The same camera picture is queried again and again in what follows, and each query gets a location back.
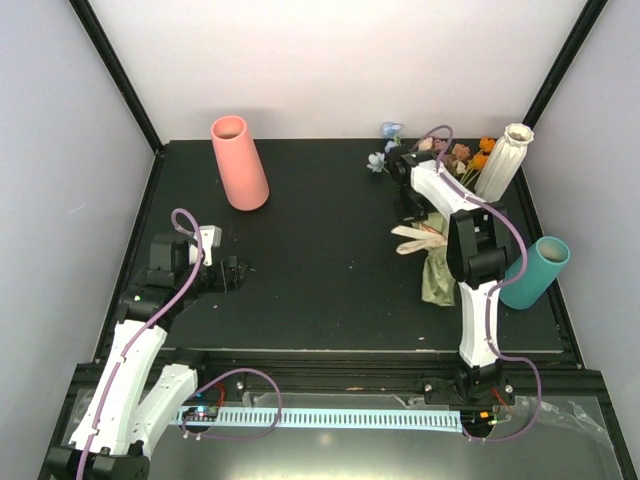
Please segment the cream printed ribbon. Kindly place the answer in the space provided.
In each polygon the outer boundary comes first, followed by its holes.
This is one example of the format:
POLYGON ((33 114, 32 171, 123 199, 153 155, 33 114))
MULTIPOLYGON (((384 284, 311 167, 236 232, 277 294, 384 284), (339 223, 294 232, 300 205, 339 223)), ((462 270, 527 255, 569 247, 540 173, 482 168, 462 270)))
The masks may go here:
POLYGON ((391 233, 396 236, 408 238, 408 241, 403 242, 396 247, 396 252, 399 255, 409 255, 420 250, 431 251, 447 245, 447 239, 445 236, 431 227, 422 229, 408 226, 396 226, 391 230, 391 233))

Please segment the pink artificial flower bunch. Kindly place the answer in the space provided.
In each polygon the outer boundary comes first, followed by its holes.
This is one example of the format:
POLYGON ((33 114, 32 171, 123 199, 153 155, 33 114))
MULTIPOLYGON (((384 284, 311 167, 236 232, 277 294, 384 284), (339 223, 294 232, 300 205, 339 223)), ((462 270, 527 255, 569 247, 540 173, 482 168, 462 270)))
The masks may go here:
POLYGON ((442 163, 455 177, 461 177, 466 172, 471 160, 471 150, 467 145, 447 145, 447 141, 442 138, 427 137, 418 142, 418 150, 427 152, 433 159, 442 155, 442 163))

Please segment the green and orange wrapping paper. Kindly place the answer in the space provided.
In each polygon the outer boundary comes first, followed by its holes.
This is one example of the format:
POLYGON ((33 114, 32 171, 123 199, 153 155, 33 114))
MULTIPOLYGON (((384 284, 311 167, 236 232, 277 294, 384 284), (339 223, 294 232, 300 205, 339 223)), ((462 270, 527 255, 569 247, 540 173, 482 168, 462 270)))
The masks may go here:
POLYGON ((440 307, 453 307, 456 282, 447 264, 447 221, 441 214, 432 212, 421 222, 420 227, 423 230, 433 230, 444 239, 443 245, 428 248, 422 273, 421 298, 424 302, 440 307))

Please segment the orange artificial flower bunch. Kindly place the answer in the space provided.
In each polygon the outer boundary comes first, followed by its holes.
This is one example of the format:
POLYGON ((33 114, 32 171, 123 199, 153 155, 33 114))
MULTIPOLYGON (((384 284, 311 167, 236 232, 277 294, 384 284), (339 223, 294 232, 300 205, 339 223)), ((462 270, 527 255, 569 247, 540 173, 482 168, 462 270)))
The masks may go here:
POLYGON ((479 141, 479 151, 471 158, 467 164, 465 173, 460 177, 460 183, 469 187, 480 175, 488 162, 496 144, 496 140, 490 137, 481 138, 479 141))

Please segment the blue artificial flower bunch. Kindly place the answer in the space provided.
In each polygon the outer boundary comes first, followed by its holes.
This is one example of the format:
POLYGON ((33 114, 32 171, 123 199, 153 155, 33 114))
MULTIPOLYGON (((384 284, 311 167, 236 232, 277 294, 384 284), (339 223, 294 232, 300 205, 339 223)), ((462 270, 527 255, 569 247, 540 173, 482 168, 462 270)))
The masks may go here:
POLYGON ((382 151, 371 153, 367 158, 367 169, 372 173, 382 173, 387 170, 387 156, 402 144, 402 127, 402 124, 396 122, 384 122, 381 125, 380 134, 384 140, 384 148, 382 151))

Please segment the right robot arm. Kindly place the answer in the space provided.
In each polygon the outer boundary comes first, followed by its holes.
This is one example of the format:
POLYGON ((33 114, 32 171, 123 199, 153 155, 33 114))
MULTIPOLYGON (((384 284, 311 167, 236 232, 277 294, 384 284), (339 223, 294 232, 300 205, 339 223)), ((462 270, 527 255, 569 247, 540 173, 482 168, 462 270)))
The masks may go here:
POLYGON ((462 301, 462 366, 453 389, 462 403, 478 405, 501 380, 495 296, 510 254, 506 210, 463 187, 425 151, 396 147, 387 154, 386 165, 398 184, 405 221, 436 211, 447 222, 446 262, 462 301))

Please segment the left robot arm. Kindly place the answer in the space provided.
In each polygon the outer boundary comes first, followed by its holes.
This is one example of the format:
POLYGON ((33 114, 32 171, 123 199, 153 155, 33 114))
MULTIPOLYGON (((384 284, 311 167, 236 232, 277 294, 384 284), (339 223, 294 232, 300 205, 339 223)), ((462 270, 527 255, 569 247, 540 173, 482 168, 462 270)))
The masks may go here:
POLYGON ((151 390, 151 367, 176 317, 207 293, 240 288, 247 265, 214 257, 222 231, 158 234, 149 262, 120 297, 111 351, 91 402, 65 446, 45 460, 55 479, 145 479, 153 450, 178 407, 207 397, 213 372, 201 354, 176 350, 151 390))

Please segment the pink ceramic vase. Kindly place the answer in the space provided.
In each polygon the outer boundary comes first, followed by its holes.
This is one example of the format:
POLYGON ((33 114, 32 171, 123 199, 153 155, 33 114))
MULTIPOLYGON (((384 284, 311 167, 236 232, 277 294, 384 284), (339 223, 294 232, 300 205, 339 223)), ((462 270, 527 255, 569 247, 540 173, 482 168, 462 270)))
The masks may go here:
POLYGON ((246 121, 225 116, 211 126, 211 139, 227 200, 237 210, 253 211, 269 198, 269 185, 246 121))

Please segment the white ribbed vase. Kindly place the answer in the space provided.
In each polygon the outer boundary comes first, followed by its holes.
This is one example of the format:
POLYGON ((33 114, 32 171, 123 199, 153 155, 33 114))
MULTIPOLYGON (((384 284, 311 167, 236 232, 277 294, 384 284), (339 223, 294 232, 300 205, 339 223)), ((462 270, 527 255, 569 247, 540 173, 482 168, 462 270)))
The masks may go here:
POLYGON ((534 132, 530 127, 521 123, 507 125, 478 177, 475 194, 487 203, 499 201, 533 140, 534 132))

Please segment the teal cylindrical vase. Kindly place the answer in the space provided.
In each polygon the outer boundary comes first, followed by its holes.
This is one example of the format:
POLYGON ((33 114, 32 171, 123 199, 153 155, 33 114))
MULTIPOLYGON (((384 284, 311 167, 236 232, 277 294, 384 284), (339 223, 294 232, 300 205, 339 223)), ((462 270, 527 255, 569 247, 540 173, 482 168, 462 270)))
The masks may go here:
POLYGON ((539 238, 527 250, 524 274, 500 291, 501 302, 515 310, 533 306, 556 280, 570 260, 568 245, 553 236, 539 238))

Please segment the right black frame post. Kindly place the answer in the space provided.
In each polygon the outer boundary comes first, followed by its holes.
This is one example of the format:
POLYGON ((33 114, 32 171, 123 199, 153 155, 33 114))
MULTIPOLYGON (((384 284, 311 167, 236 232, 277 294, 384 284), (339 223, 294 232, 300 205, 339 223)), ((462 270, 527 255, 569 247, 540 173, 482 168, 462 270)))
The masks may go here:
POLYGON ((524 125, 536 127, 607 4, 608 0, 585 2, 522 120, 524 125))

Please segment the black frame post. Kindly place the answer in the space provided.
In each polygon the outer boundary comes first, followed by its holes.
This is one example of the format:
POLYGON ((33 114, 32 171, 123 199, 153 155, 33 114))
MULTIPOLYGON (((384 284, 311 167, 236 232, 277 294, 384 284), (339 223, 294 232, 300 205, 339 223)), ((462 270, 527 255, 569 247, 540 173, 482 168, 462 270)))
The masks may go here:
POLYGON ((607 4, 608 0, 585 2, 522 120, 524 125, 536 127, 607 4))
POLYGON ((156 155, 161 154, 164 151, 163 142, 91 3, 88 0, 69 0, 69 4, 87 33, 94 49, 106 67, 152 152, 156 155))

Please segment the left black frame post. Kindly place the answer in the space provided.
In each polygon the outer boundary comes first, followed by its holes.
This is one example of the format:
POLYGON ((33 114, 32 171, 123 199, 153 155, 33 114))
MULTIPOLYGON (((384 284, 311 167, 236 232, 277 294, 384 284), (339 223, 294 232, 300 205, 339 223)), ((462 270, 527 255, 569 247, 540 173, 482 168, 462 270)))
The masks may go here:
POLYGON ((152 152, 156 155, 161 154, 164 151, 163 142, 91 3, 88 0, 69 0, 69 4, 87 33, 94 49, 106 67, 152 152))

